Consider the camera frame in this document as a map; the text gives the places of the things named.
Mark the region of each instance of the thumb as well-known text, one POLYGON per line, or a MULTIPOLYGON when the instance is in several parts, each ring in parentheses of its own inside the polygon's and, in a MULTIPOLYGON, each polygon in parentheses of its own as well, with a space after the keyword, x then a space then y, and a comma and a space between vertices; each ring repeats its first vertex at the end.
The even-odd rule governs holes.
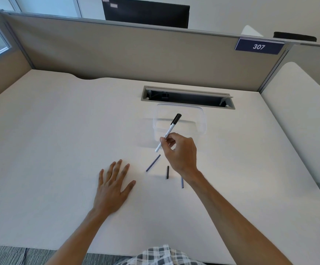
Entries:
POLYGON ((123 195, 124 200, 126 200, 128 198, 129 193, 131 192, 131 190, 133 189, 134 185, 136 184, 136 181, 133 180, 131 181, 127 187, 121 192, 121 195, 123 195))
POLYGON ((163 149, 163 152, 165 153, 165 156, 167 156, 172 150, 170 146, 167 144, 167 141, 165 138, 160 138, 161 147, 163 149))

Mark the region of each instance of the beige fabric panel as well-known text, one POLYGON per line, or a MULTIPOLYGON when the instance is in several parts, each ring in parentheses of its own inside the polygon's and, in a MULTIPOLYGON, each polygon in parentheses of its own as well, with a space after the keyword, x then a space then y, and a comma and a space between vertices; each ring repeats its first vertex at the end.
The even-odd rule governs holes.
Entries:
POLYGON ((0 56, 0 94, 26 74, 31 67, 21 51, 12 51, 0 56))
POLYGON ((320 85, 320 46, 304 44, 293 45, 271 79, 278 73, 280 68, 288 62, 295 62, 320 85))
POLYGON ((24 15, 5 17, 37 69, 81 78, 257 91, 280 57, 235 51, 237 37, 24 15))

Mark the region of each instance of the left hand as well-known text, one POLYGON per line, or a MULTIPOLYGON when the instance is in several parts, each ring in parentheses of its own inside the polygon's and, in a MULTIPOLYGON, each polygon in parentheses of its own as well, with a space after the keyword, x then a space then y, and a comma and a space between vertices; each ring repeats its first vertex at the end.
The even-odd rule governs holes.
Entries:
POLYGON ((93 210, 97 215, 109 216, 116 212, 126 201, 130 191, 136 184, 136 181, 132 181, 121 192, 122 182, 127 174, 129 164, 127 164, 121 174, 118 176, 118 172, 121 166, 122 160, 117 163, 113 162, 107 173, 105 181, 103 179, 102 169, 99 173, 99 184, 97 186, 97 192, 94 200, 93 210))

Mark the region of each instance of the black marker cap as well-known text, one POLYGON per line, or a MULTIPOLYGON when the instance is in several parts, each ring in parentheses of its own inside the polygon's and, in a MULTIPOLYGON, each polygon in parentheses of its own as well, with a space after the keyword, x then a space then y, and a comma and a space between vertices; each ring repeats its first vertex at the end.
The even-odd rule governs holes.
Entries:
POLYGON ((178 114, 175 116, 175 118, 172 120, 171 124, 177 124, 177 122, 178 122, 178 120, 180 120, 181 116, 182 116, 182 115, 178 113, 178 114))

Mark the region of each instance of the hand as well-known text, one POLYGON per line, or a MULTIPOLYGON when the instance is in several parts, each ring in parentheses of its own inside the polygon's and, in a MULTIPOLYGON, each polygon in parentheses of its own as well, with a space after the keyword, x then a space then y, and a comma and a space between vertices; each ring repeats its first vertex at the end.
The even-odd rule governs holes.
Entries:
POLYGON ((93 208, 98 215, 107 217, 116 212, 123 205, 130 191, 136 184, 136 181, 130 182, 121 192, 122 182, 129 168, 129 164, 127 164, 121 174, 117 176, 121 163, 122 160, 119 160, 117 163, 113 162, 110 165, 106 173, 105 181, 103 180, 103 169, 99 173, 99 184, 97 186, 93 208))
POLYGON ((188 183, 200 176, 197 169, 197 148, 193 139, 177 133, 170 133, 167 139, 160 138, 162 149, 171 167, 178 172, 188 183))

